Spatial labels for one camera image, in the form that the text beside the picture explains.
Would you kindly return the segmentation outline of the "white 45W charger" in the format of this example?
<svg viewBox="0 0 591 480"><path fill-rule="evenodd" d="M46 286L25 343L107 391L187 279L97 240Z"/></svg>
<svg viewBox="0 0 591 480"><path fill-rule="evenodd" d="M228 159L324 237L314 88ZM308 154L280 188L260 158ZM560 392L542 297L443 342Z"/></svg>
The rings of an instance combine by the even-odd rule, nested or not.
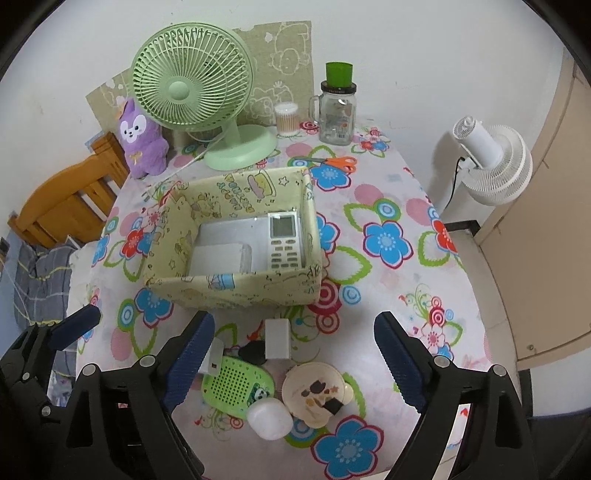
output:
<svg viewBox="0 0 591 480"><path fill-rule="evenodd" d="M198 369L198 373L202 375L217 376L221 371L221 364L224 352L224 344L221 339L214 337L211 341L204 360Z"/></svg>

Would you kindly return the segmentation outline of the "green panda speaker case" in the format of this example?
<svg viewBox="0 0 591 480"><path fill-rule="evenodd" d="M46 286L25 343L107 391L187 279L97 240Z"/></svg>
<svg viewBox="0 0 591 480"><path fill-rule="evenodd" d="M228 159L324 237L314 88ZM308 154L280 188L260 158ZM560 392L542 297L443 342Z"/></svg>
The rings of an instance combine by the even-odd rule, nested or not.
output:
<svg viewBox="0 0 591 480"><path fill-rule="evenodd" d="M217 375L205 374L201 382L201 396L207 405L242 420L253 403L273 397L274 391L269 372L230 356L222 357Z"/></svg>

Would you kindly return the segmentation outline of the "white round earbud case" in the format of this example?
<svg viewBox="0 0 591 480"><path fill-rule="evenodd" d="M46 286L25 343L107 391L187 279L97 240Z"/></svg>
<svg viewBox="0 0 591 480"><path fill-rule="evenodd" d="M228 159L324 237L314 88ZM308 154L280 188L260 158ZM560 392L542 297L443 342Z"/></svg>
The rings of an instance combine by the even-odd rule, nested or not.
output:
<svg viewBox="0 0 591 480"><path fill-rule="evenodd" d="M247 410L246 421L256 435L266 441L286 437L294 424L286 405L276 398L264 398L254 402Z"/></svg>

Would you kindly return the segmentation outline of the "white power adapter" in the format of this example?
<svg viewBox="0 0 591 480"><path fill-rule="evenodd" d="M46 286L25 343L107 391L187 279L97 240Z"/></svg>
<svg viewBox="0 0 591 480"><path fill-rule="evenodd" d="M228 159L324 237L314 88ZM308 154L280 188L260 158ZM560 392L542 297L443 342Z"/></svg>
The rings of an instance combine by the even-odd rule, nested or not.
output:
<svg viewBox="0 0 591 480"><path fill-rule="evenodd" d="M273 318L264 321L264 355L266 360L290 359L290 320Z"/></svg>

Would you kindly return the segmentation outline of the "round beige compact mirror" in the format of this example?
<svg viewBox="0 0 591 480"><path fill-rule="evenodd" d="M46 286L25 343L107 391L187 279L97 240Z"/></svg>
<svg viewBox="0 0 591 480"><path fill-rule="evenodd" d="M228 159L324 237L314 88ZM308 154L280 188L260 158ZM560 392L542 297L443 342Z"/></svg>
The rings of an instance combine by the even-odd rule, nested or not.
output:
<svg viewBox="0 0 591 480"><path fill-rule="evenodd" d="M353 387L335 367L310 362L287 372L280 395L294 417L312 429L320 429L353 401Z"/></svg>

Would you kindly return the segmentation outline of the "white remote control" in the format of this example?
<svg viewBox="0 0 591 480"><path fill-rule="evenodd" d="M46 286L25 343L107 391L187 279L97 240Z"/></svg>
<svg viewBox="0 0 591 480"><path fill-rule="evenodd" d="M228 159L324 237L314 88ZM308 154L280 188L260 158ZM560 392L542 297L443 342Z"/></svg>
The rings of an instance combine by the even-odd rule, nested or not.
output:
<svg viewBox="0 0 591 480"><path fill-rule="evenodd" d="M304 247L301 239L301 219L296 210L270 213L270 270L301 269L304 267Z"/></svg>

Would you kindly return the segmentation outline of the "grey plaid bedding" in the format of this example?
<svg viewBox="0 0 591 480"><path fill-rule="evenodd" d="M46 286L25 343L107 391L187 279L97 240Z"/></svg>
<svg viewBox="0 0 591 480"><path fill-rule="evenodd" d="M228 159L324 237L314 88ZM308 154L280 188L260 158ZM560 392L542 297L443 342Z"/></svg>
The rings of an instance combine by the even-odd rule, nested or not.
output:
<svg viewBox="0 0 591 480"><path fill-rule="evenodd" d="M1 240L2 336L13 339L31 325L65 318L75 252L68 244L48 249Z"/></svg>

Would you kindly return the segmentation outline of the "black car key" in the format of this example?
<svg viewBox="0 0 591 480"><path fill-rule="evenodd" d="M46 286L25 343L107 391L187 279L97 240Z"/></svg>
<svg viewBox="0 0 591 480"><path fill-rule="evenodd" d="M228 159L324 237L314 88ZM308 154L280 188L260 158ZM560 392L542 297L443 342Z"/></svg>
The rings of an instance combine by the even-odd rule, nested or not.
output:
<svg viewBox="0 0 591 480"><path fill-rule="evenodd" d="M238 357L246 363L262 366L266 363L266 342L263 340L249 341L238 349Z"/></svg>

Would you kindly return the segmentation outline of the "wooden chair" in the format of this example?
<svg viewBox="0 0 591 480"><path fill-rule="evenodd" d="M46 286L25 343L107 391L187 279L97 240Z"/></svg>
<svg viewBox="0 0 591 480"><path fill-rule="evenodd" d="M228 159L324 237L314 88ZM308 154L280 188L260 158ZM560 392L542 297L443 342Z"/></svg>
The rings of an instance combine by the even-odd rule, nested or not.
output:
<svg viewBox="0 0 591 480"><path fill-rule="evenodd" d="M13 213L7 225L31 246L53 248L68 237L84 243L99 238L129 175L116 136L106 133L91 144L92 154L42 183Z"/></svg>

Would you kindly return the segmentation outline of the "floral tablecloth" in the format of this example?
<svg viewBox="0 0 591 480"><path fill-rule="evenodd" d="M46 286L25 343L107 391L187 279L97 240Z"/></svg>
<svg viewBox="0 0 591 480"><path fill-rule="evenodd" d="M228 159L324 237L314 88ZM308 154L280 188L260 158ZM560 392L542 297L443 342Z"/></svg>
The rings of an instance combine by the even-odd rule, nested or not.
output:
<svg viewBox="0 0 591 480"><path fill-rule="evenodd" d="M90 264L87 298L102 319L78 342L79 365L131 366L158 352L191 318L189 310L148 290L141 275L171 189L211 176L199 153L188 144L160 178L131 179L120 191ZM290 320L290 360L266 363L266 371L281 383L301 364L329 364L353 387L353 401L325 427L295 420L286 437L266 441L245 420L207 405L193 386L174 420L209 479L359 479L391 468L418 415L405 404L374 340L374 320L384 311L430 353L469 369L490 366L459 252L419 181L377 126L360 122L352 144L335 147L304 124L243 171L286 167L293 157L345 156L358 160L355 172L325 164L308 168L324 260L318 300L221 309L213 316L228 356L263 339L266 319Z"/></svg>

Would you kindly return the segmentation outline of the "purple plush toy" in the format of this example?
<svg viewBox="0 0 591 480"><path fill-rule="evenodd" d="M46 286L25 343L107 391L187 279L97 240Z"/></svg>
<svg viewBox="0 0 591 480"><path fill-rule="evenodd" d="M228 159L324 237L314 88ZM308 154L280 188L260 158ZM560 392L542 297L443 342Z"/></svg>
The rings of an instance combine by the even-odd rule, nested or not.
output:
<svg viewBox="0 0 591 480"><path fill-rule="evenodd" d="M162 135L161 126L136 106L132 97L128 97L120 107L118 134L133 178L157 176L164 172L169 144Z"/></svg>

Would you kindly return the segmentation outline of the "white floor fan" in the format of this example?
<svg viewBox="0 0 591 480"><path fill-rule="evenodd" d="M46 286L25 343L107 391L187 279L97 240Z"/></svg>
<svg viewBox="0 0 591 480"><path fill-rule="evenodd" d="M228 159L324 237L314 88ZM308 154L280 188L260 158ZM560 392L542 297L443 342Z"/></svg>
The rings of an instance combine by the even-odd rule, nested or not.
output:
<svg viewBox="0 0 591 480"><path fill-rule="evenodd" d="M523 136L502 124L485 124L473 116L459 119L433 152L439 213L463 212L461 200L486 210L508 205L529 185L534 162Z"/></svg>

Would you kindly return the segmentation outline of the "green desk fan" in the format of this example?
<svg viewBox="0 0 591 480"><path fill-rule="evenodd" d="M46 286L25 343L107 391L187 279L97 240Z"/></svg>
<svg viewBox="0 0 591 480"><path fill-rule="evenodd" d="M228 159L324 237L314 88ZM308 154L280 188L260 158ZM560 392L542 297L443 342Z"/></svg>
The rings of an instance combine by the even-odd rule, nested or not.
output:
<svg viewBox="0 0 591 480"><path fill-rule="evenodd" d="M245 42L219 26L184 22L146 40L131 64L133 97L159 125L185 133L221 130L204 151L216 171L252 166L276 149L276 136L238 124L252 96L256 66Z"/></svg>

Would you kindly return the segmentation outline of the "cotton swab container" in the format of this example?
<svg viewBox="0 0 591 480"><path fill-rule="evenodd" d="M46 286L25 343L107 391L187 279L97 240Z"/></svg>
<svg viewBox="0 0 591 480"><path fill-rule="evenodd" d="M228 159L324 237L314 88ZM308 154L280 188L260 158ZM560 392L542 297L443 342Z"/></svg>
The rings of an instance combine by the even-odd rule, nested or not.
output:
<svg viewBox="0 0 591 480"><path fill-rule="evenodd" d="M281 137L297 135L300 131L300 112L294 102L280 102L274 105L274 120L277 134Z"/></svg>

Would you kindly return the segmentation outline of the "orange handled scissors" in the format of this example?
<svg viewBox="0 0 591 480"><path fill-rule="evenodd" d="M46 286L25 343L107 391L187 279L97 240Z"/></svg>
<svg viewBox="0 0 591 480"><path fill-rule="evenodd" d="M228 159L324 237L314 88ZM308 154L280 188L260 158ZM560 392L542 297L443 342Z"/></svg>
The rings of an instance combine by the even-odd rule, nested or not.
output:
<svg viewBox="0 0 591 480"><path fill-rule="evenodd" d="M288 166L307 168L311 168L321 164L335 167L339 170L346 172L346 174L349 174L356 171L356 164L358 164L358 160L351 156L332 158L293 157L290 158L290 160L288 160L287 162Z"/></svg>

